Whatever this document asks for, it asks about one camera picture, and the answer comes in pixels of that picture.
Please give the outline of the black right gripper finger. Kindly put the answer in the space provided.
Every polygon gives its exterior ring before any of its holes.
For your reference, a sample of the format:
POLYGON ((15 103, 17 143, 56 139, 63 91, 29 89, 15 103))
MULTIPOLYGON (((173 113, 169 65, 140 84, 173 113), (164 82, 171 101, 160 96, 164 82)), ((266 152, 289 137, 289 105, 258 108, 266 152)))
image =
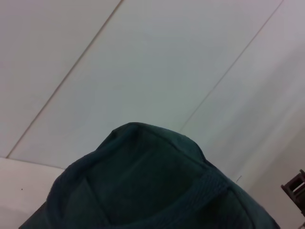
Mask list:
POLYGON ((305 172, 302 169, 281 188, 298 208, 305 207, 305 172))

